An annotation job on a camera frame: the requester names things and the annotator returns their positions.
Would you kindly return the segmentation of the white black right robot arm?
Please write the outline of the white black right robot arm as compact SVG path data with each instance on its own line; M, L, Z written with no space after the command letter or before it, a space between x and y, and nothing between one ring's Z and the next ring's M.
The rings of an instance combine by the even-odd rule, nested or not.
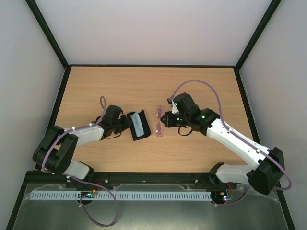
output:
M249 184L257 192L268 195L284 175L284 157L279 148L268 149L238 133L223 123L220 116L211 109L206 108L187 120L183 114L165 112L159 106L156 116L159 119L157 136L162 136L164 127L190 127L192 131L220 142L246 163L243 166L225 163L216 165L209 176L213 187L221 187L224 183Z

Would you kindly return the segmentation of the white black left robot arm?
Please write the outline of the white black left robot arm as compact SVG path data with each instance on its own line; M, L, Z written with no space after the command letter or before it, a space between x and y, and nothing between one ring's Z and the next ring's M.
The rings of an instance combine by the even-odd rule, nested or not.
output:
M107 139L112 134L120 135L130 124L120 107L110 105L88 125L66 129L52 126L34 151L32 160L45 173L84 180L91 167L72 159L76 147Z

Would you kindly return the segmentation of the light blue cleaning cloth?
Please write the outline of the light blue cleaning cloth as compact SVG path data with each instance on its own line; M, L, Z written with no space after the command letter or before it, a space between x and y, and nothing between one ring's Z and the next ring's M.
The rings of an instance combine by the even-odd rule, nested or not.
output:
M130 117L131 117L131 120L132 120L132 123L133 123L133 127L134 127L134 130L135 130L136 137L143 136L144 135L144 129L143 129L143 125L142 125L141 118L140 118L139 114L134 113Z

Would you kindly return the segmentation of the black sunglasses case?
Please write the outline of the black sunglasses case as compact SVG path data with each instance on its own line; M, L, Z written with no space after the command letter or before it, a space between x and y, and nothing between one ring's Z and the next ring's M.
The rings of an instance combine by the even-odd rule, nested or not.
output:
M145 115L144 110L141 110L140 112L138 112L138 114L139 114L139 116L141 118L142 125L143 125L144 135L141 136L141 137L136 137L135 130L134 130L134 127L133 127L133 123L132 123L132 120L131 120L131 117L130 117L134 113L136 113L136 112L130 112L130 113L127 114L127 118L131 122L131 124L130 124L130 131L131 131L131 135L132 135L133 141L137 141L137 140L141 140L141 139L149 137L151 135L151 130L150 130L148 121L146 119L146 115Z

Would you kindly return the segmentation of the pink sunglasses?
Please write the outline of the pink sunglasses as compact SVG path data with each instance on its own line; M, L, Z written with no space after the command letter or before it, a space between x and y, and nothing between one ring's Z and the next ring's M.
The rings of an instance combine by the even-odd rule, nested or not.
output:
M156 125L156 136L161 138L164 134L164 128L165 125L164 123L161 121L161 119L164 117L165 115L165 111L162 105L159 105L157 107L157 112L156 112L156 117L158 119L158 123Z

